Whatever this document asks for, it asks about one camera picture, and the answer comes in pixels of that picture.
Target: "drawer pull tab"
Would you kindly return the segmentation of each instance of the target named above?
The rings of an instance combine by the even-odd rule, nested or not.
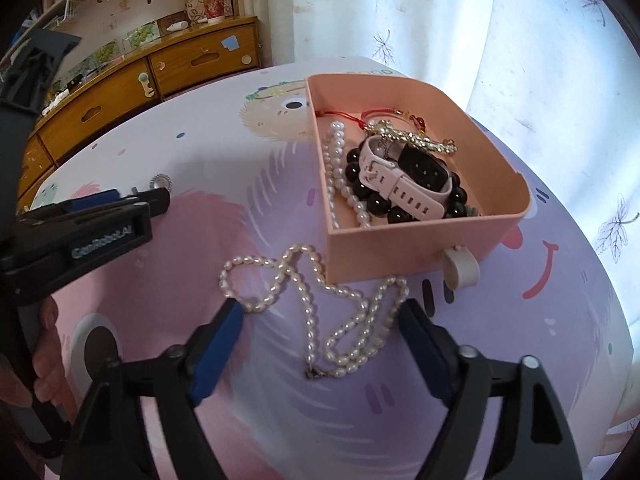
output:
[[[99,114],[102,111],[102,107],[101,106],[95,106],[93,108],[89,108],[87,110],[87,113],[85,113],[82,116],[82,119],[80,119],[83,123],[87,122],[89,119],[95,117],[97,114]]]
[[[202,56],[199,56],[191,61],[191,66],[198,66],[204,63],[208,63],[209,61],[215,61],[219,57],[220,54],[218,54],[217,52],[213,52],[212,54],[202,54]]]
[[[146,72],[141,73],[138,76],[138,81],[140,81],[142,89],[145,91],[145,97],[153,97],[156,91],[149,86],[149,74]]]

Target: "beige cartoon character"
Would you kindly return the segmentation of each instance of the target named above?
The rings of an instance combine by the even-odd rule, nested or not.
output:
[[[310,140],[308,114],[304,81],[258,88],[240,110],[242,122],[254,134],[276,140]]]

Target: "watch face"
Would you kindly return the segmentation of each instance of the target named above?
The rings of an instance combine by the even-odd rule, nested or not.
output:
[[[449,179],[449,172],[435,158],[416,148],[405,146],[398,166],[418,186],[440,192]]]

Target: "table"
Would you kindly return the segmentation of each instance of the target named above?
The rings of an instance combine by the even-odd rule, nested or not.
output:
[[[111,331],[125,360],[148,358],[211,319],[222,304],[218,273],[225,260],[237,254],[276,257],[294,242],[322,252],[320,183],[300,82],[322,72],[397,75],[369,59],[338,58],[235,76],[127,121],[43,183],[35,205],[111,188],[128,194],[132,187],[146,189],[158,173],[173,184],[171,207],[154,219],[152,242],[55,295],[76,396],[90,383],[84,345],[96,327]],[[626,322],[605,271],[569,214],[516,155],[483,130],[525,176],[534,206],[481,263],[477,286],[452,292],[439,272],[408,276],[408,284],[458,342],[491,358],[518,360],[530,353],[542,360],[586,466],[630,368]],[[307,265],[301,271],[308,276]],[[231,279],[245,291],[262,286],[258,274]],[[373,284],[358,286],[368,293]],[[351,305],[312,292],[326,334],[346,320]],[[397,330],[353,376],[309,382],[302,374],[302,322],[290,287],[266,313],[250,316],[222,384],[198,409],[229,478],[413,479],[445,411],[429,396]],[[469,480],[482,476],[497,403],[489,413]],[[159,468],[170,478],[148,402],[145,416]]]

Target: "wooden drawer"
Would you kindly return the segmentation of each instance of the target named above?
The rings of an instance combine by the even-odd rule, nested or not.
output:
[[[148,75],[149,96],[138,80],[142,73]],[[63,105],[38,130],[38,134],[54,160],[60,160],[69,150],[122,115],[159,99],[146,59],[140,59],[98,81]]]
[[[42,183],[47,180],[51,174],[56,171],[53,166],[45,171],[38,180],[36,180],[31,187],[18,199],[18,212],[24,211],[24,207],[31,207],[33,199],[36,197],[36,193],[42,186]]]
[[[27,149],[24,151],[24,159],[22,160],[22,176],[18,183],[18,196],[27,191],[52,165],[53,162],[40,143],[38,136],[31,137],[27,142]]]
[[[222,43],[231,36],[238,40],[238,48],[233,50]],[[151,54],[149,59],[163,96],[225,74],[255,68],[259,63],[255,25],[226,28],[182,41]]]

